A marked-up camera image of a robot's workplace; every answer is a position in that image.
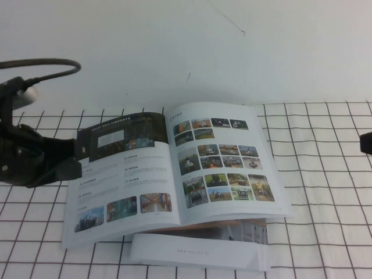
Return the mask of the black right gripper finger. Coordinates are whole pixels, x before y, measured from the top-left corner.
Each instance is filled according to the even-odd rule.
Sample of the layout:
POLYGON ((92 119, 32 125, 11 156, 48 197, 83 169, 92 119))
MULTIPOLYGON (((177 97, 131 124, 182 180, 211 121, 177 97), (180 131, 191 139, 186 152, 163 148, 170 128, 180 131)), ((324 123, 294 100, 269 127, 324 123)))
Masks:
POLYGON ((360 135, 360 151, 372 155, 372 132, 360 135))

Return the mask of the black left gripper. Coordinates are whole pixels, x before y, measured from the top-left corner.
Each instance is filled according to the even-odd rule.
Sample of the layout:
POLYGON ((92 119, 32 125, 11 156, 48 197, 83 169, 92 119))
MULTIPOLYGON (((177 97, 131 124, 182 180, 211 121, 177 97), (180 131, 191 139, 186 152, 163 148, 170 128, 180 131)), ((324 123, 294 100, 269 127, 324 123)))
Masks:
POLYGON ((1 182, 34 188, 43 160, 66 160, 47 171, 44 183, 70 181, 82 177, 76 160, 76 139, 42 137, 33 128, 1 124, 1 182))

